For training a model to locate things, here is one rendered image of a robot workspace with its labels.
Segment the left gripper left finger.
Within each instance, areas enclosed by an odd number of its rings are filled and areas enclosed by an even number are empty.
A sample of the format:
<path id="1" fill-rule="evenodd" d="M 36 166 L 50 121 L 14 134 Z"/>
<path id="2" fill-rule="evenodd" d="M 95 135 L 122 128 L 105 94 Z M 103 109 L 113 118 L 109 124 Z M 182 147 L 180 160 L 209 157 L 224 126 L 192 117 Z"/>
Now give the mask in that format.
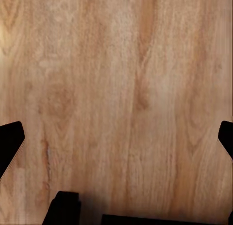
<path id="1" fill-rule="evenodd" d="M 0 178 L 25 139 L 22 123 L 0 126 Z"/>

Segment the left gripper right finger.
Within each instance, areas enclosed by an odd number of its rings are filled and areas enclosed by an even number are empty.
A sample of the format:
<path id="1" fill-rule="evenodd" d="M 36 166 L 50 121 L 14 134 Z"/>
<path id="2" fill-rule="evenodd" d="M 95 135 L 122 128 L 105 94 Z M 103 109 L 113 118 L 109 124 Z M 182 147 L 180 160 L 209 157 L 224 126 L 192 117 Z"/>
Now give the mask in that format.
<path id="1" fill-rule="evenodd" d="M 233 122 L 222 121 L 218 138 L 233 159 Z"/>

